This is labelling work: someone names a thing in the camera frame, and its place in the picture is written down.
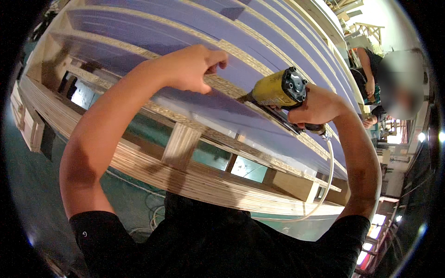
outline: lumber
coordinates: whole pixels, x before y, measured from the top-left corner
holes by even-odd
[[[298,198],[306,203],[313,203],[319,184],[300,177],[289,176],[273,169],[267,169],[263,182],[279,192]]]
[[[81,116],[60,102],[51,90],[28,76],[22,77],[20,88],[43,118],[62,136],[69,138]],[[255,188],[263,185],[196,162],[192,162],[186,171],[175,169],[141,152],[137,145],[125,139],[117,145],[110,166],[160,189],[239,210],[304,215],[315,207],[315,204]],[[323,204],[315,215],[339,214],[342,210],[342,206]]]
[[[187,169],[201,132],[180,123],[174,125],[161,162],[179,169]]]

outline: air hose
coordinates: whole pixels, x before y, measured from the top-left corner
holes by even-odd
[[[253,219],[257,220],[267,220],[267,221],[273,221],[273,222],[298,222],[301,220],[304,220],[308,218],[309,216],[313,215],[317,209],[323,204],[324,200],[326,199],[326,196],[328,195],[329,189],[331,187],[332,178],[334,176],[334,151],[332,150],[332,143],[331,143],[331,137],[325,136],[323,139],[326,141],[329,149],[329,154],[331,156],[331,162],[330,162],[330,169],[329,169],[329,179],[328,179],[328,186],[326,190],[323,193],[323,196],[320,199],[320,202],[317,204],[317,206],[308,214],[306,214],[304,217],[301,218],[294,218],[294,219],[276,219],[276,218],[260,218],[260,217],[252,217]]]

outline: black shirt sleeve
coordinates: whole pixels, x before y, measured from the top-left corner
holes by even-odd
[[[133,277],[138,247],[115,214],[87,211],[69,223],[92,277]]]
[[[374,76],[374,81],[376,84],[378,84],[377,70],[378,70],[379,64],[383,60],[383,58],[380,57],[379,55],[373,53],[371,50],[369,50],[367,48],[365,48],[364,50],[369,57],[369,64],[371,66],[372,76]]]
[[[317,241],[327,267],[325,277],[351,277],[371,223],[360,215],[337,220]]]
[[[383,118],[385,117],[385,109],[383,109],[383,107],[381,105],[377,106],[376,108],[374,108],[371,112],[372,115],[377,117],[377,122],[383,120]]]

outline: forearm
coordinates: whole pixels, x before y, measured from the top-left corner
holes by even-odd
[[[361,65],[362,65],[363,71],[366,75],[366,79],[368,81],[374,80],[374,76],[372,75],[372,70],[371,70],[371,61],[369,60],[369,56],[367,55],[365,49],[362,47],[359,47],[357,49],[357,53],[358,53],[358,57],[359,57]]]
[[[96,182],[107,169],[116,146],[137,111],[162,87],[150,64],[144,62],[101,96],[75,127],[61,161],[64,180],[83,175]]]
[[[351,199],[354,209],[367,210],[357,214],[371,217],[380,196],[381,170],[377,153],[359,117],[352,108],[333,119],[338,130],[346,160]]]

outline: nail gun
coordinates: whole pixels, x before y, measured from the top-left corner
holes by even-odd
[[[288,130],[295,134],[305,132],[295,124],[287,121],[287,111],[300,107],[306,100],[306,83],[295,67],[271,74],[259,80],[253,90],[242,97],[243,101],[249,101],[263,111],[273,116]],[[304,124],[305,128],[323,138],[328,137],[326,126],[315,124]]]

